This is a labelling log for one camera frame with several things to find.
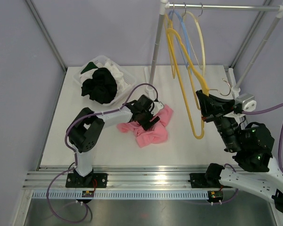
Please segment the green and white t shirt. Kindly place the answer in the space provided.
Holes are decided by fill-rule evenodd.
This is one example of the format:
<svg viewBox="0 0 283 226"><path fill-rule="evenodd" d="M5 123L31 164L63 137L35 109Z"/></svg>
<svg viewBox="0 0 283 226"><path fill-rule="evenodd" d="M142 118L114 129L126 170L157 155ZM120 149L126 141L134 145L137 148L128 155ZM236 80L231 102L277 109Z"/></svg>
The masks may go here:
<svg viewBox="0 0 283 226"><path fill-rule="evenodd" d="M96 66L94 64L94 62L89 62L86 67L83 68L83 70L81 71L81 74L85 73L85 72L88 72L92 69L98 69L98 66Z"/></svg>

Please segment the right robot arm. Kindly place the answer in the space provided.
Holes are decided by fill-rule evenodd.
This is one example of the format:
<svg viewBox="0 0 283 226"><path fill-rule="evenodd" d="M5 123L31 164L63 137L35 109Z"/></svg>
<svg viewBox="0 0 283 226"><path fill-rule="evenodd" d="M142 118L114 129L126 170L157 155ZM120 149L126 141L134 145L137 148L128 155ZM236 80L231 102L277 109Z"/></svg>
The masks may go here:
<svg viewBox="0 0 283 226"><path fill-rule="evenodd" d="M217 163L211 163L204 175L206 184L243 190L274 204L275 208L283 213L283 124L278 144L278 157L275 158L272 154L275 140L265 124L251 122L242 128L236 121L236 118L245 115L274 111L283 107L283 103L256 111L257 102L250 94L243 94L232 100L205 94L202 90L196 91L196 95L202 120L214 123L225 144L225 151L235 154L234 161L244 171L256 173L264 178L263 181L255 180Z"/></svg>

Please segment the cream hanger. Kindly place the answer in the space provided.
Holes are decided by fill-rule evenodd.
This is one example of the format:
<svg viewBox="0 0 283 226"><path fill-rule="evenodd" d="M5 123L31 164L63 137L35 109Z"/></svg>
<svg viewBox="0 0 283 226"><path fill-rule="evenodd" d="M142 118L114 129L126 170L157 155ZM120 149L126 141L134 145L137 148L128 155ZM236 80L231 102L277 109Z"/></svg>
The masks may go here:
<svg viewBox="0 0 283 226"><path fill-rule="evenodd" d="M188 35L188 43L189 43L189 47L191 47L192 52L194 54L195 60L198 64L199 69L201 70L201 76L204 77L206 74L206 54L205 54L205 45L204 45L204 39L203 39L203 34L202 34L202 30L199 24L199 19L198 17L196 17L192 12L190 11L185 11L182 14L182 18L183 18L183 23L185 24L186 19L190 17L193 19L194 23L195 23L195 27L197 30L197 34L198 34L198 38L199 38L199 43L200 43L200 50L201 50L201 58L199 58L197 56L197 53L195 51L195 48L193 46L192 43L192 38Z"/></svg>

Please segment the blue hanger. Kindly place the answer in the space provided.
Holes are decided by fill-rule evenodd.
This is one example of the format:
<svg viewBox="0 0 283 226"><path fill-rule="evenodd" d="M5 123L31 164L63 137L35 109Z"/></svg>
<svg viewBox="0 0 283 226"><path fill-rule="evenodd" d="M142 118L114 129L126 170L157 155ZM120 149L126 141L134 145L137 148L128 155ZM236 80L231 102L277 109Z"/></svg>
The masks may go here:
<svg viewBox="0 0 283 226"><path fill-rule="evenodd" d="M178 20L180 22L180 25L181 25L181 28L182 28L182 31L183 31L183 36L184 36L184 40L185 40L185 49L187 50L187 53L188 53L188 56L189 58L191 58L191 48L189 47L189 43L188 43L188 35L187 35L187 29L186 29L186 26L184 25L183 23L183 18L182 16L179 14L178 11L174 11L174 8L171 7L172 10L170 10L168 12L168 17L169 19L171 20L171 22L173 22L173 15L176 14L176 16L178 17Z"/></svg>

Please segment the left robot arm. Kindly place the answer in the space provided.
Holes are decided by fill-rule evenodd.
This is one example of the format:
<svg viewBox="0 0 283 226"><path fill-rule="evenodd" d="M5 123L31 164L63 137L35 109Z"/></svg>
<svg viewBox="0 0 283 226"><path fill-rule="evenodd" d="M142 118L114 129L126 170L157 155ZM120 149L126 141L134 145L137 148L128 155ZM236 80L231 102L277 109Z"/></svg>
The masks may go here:
<svg viewBox="0 0 283 226"><path fill-rule="evenodd" d="M66 187L105 188L107 184L99 180L106 179L107 175L94 173L91 161L92 149L103 129L120 123L136 122L148 131L159 121L158 113L163 108L162 102L151 100L145 95L107 112L95 113L88 107L83 108L66 131L66 145L75 153L75 166L67 175Z"/></svg>

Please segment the black t shirt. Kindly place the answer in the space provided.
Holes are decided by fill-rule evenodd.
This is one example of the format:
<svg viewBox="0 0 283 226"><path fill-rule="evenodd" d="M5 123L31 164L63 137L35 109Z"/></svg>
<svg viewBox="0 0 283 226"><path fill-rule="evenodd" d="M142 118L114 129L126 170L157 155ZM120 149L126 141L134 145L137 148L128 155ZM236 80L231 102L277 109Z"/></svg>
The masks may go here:
<svg viewBox="0 0 283 226"><path fill-rule="evenodd" d="M107 68L99 68L91 79L83 82L81 96L89 96L90 100L100 104L109 104L117 95L117 83Z"/></svg>

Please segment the yellow hanger with metal hook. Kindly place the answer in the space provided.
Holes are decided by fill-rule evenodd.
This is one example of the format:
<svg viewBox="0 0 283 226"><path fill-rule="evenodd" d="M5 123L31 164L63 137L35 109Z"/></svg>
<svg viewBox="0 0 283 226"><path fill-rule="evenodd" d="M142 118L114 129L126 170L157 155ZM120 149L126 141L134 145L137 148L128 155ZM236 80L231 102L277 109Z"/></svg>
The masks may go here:
<svg viewBox="0 0 283 226"><path fill-rule="evenodd" d="M175 69L175 61L174 61L174 38L173 36L167 31L169 28L173 28L173 23L168 17L168 14L164 14L164 29L166 34L166 42L168 46L168 53L169 53L169 59L170 59L170 66L172 71L172 77L173 79L176 78L176 69Z"/></svg>

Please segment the pink t shirt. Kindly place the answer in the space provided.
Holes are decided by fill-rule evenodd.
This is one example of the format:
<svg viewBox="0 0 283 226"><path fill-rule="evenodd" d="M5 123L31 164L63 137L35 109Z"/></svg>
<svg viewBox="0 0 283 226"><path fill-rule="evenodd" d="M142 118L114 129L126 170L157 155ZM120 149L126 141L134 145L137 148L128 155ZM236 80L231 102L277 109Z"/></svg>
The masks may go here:
<svg viewBox="0 0 283 226"><path fill-rule="evenodd" d="M173 109L168 105L158 112L159 121L149 130L144 130L137 122L120 123L117 129L121 133L132 132L135 136L139 148L144 148L150 144L161 144L168 140L168 131L166 129L172 116Z"/></svg>

